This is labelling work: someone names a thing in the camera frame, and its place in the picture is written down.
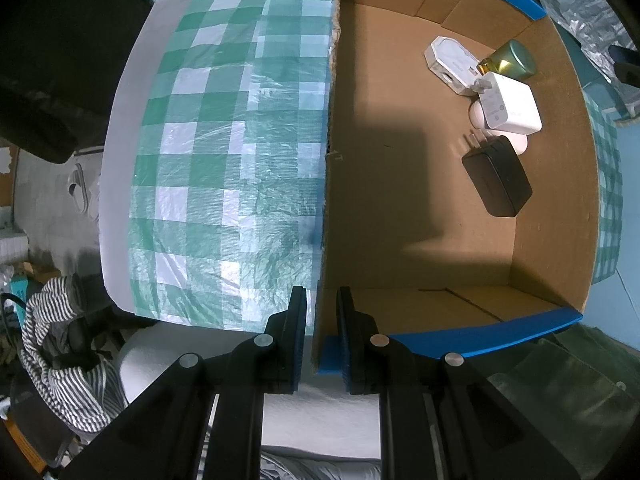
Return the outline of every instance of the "white round object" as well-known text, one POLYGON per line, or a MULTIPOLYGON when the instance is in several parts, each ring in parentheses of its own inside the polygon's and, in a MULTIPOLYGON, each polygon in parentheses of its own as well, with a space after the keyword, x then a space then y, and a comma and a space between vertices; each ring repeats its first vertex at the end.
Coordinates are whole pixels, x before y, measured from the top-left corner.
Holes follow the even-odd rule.
POLYGON ((389 338, 384 334, 374 334, 370 338, 373 346, 383 347, 389 344, 389 338))
POLYGON ((513 146, 513 151, 516 152, 516 155, 522 155, 529 145, 527 136, 523 134, 512 134, 511 132, 487 130, 485 128, 481 128, 481 130, 482 133, 484 133, 487 137, 500 137, 501 135, 507 137, 507 139, 509 139, 509 142, 513 146))
POLYGON ((449 352, 444 356, 444 361, 449 366, 458 367, 458 366, 462 366, 462 363, 465 362, 465 358, 463 358, 462 355, 457 354, 455 352, 449 352))
POLYGON ((488 128, 486 121, 484 120, 484 112, 482 111, 482 105, 480 100, 474 101, 469 108, 469 120, 474 128, 478 130, 484 130, 488 128))
POLYGON ((258 334, 254 337, 256 346, 269 346, 271 343, 273 343, 273 337, 269 334, 258 334))
POLYGON ((191 368, 198 364, 200 358, 196 354, 183 354, 180 357, 180 366, 182 368, 191 368))

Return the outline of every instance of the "black cable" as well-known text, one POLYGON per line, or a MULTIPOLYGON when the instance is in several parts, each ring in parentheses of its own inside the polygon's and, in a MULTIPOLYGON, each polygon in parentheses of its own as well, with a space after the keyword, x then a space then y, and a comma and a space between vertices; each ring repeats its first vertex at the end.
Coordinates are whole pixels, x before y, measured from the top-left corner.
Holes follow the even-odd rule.
POLYGON ((21 306, 25 311, 27 310, 27 306, 24 301, 21 298, 18 298, 15 294, 11 294, 9 292, 0 293, 0 317, 2 318, 4 332, 6 333, 6 338, 9 344, 14 347, 15 351, 19 354, 22 349, 22 333, 12 327, 9 327, 9 323, 6 319, 6 312, 4 311, 4 303, 7 300, 13 301, 18 306, 21 306))

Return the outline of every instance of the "green cylindrical container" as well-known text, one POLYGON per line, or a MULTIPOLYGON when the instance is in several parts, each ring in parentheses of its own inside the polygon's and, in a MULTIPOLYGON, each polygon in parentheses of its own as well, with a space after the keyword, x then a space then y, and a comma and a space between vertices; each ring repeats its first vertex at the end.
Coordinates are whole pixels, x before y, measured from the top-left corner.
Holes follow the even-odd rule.
POLYGON ((495 72, 511 79, 524 81, 534 75, 538 68, 531 53, 518 40, 509 40, 479 64, 478 70, 484 75, 495 72))

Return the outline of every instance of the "striped cloth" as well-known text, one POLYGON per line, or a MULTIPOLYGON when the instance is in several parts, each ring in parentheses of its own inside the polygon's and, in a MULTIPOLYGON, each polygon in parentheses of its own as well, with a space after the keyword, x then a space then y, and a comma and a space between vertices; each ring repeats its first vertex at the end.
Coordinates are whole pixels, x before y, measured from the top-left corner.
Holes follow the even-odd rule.
POLYGON ((120 379, 103 356, 88 372, 81 367, 53 370, 44 359, 42 343, 54 322, 82 315, 81 291, 71 277, 53 278, 27 303, 20 360, 47 406, 80 431, 103 430, 127 405, 120 379))

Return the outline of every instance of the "cardboard box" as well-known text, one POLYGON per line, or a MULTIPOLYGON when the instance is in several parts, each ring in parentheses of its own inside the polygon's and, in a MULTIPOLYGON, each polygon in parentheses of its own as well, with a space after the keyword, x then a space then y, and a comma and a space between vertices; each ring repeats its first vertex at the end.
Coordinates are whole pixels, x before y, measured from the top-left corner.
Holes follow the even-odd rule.
POLYGON ((581 311, 598 235, 598 171, 571 60, 548 18, 503 0, 340 0, 316 357, 337 333, 335 291, 383 333, 581 311), (428 70, 437 36, 478 59, 510 38, 533 54, 542 130, 520 160, 533 196, 516 218, 485 210, 461 158, 471 99, 428 70))
POLYGON ((42 284, 47 283, 51 278, 59 278, 61 273, 54 267, 43 267, 31 262, 22 262, 16 266, 17 273, 24 273, 28 278, 33 278, 42 284))

